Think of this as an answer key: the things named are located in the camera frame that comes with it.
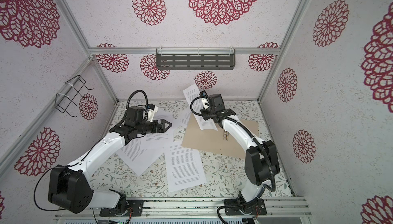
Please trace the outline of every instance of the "floral tablecloth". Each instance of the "floral tablecloth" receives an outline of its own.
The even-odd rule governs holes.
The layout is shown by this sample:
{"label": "floral tablecloth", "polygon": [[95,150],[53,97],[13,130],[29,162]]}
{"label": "floral tablecloth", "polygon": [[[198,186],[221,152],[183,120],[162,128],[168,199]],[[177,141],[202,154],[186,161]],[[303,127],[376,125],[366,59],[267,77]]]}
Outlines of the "floral tablecloth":
{"label": "floral tablecloth", "polygon": [[[185,101],[153,101],[161,109],[172,112],[177,118],[179,113],[188,108]],[[131,102],[140,105],[144,102]],[[125,112],[126,102],[121,102],[111,127],[118,123]],[[257,101],[226,101],[240,119],[257,121],[259,136],[269,138],[261,110]],[[185,128],[179,126],[174,131],[174,139],[180,140]],[[199,151],[207,183],[180,191],[168,192],[165,167],[165,155],[162,154],[140,177],[130,169],[117,155],[113,154],[93,174],[90,185],[93,189],[114,189],[127,194],[128,197],[237,197],[244,183],[248,180],[244,172],[244,160],[221,154]],[[276,192],[265,191],[265,197],[292,196],[285,173],[276,175]]]}

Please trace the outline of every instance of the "brown folder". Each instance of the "brown folder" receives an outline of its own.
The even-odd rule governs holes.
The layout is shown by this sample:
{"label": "brown folder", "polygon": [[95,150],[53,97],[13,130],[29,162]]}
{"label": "brown folder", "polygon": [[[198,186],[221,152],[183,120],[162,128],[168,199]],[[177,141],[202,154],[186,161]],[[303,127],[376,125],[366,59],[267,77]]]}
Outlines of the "brown folder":
{"label": "brown folder", "polygon": [[[241,122],[254,134],[258,135],[258,122],[241,120]],[[218,131],[213,129],[201,130],[195,119],[191,115],[187,129],[183,138],[182,146],[211,153],[222,154],[244,159],[246,153],[239,143],[229,134],[228,140],[224,139],[224,130],[216,124]]]}

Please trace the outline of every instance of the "black mounting plate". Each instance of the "black mounting plate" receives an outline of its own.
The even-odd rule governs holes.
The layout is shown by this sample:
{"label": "black mounting plate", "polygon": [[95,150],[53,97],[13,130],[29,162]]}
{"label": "black mounting plate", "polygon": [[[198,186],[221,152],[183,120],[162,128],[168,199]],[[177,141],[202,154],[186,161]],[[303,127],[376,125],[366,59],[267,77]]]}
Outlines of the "black mounting plate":
{"label": "black mounting plate", "polygon": [[[127,200],[128,207],[132,208],[132,215],[131,216],[141,216],[142,209],[143,209],[143,200]],[[110,209],[101,209],[99,213],[101,217],[115,217],[116,215],[111,213]],[[129,216],[130,212],[127,212],[123,216]]]}
{"label": "black mounting plate", "polygon": [[[229,198],[224,200],[224,205],[238,205],[237,199],[235,198]],[[263,201],[262,198],[258,199],[256,206],[259,207],[261,210],[261,213],[259,213],[258,209],[258,215],[266,215],[266,207],[265,207],[265,202]],[[225,209],[225,214],[226,215],[244,215],[243,213],[240,212],[239,208],[226,208]],[[254,208],[253,211],[250,213],[250,215],[257,215],[257,209]]]}

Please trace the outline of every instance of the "wall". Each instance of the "wall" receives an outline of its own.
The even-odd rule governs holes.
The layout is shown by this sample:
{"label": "wall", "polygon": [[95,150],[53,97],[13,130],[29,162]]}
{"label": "wall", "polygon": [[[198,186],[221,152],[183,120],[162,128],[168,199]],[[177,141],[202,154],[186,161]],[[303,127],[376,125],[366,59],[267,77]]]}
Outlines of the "wall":
{"label": "wall", "polygon": [[392,2],[312,0],[262,100],[315,223],[393,221]]}
{"label": "wall", "polygon": [[[67,109],[77,117],[56,111],[42,125],[35,140],[0,183],[0,198],[4,198],[0,203],[4,206],[3,210],[0,207],[1,223],[22,223],[27,220],[30,223],[49,223],[55,213],[41,211],[33,202],[33,190],[38,179],[50,167],[67,165],[99,139],[114,103],[92,66],[85,70],[82,77],[86,80],[86,86],[93,89],[83,87],[81,95],[84,98],[75,98],[78,105],[84,105],[83,108],[71,104]],[[64,100],[61,105],[65,107],[66,104],[68,102]],[[58,207],[47,200],[49,174],[44,176],[37,188],[37,203],[45,209],[56,209]]]}
{"label": "wall", "polygon": [[[66,1],[92,47],[278,47],[299,0]],[[119,98],[144,88],[151,99],[184,99],[182,90],[200,72],[159,71],[143,57],[98,57]],[[255,99],[273,57],[236,57],[234,70],[202,76],[212,83],[204,86],[224,98]]]}
{"label": "wall", "polygon": [[86,59],[53,0],[2,3],[0,158]]}

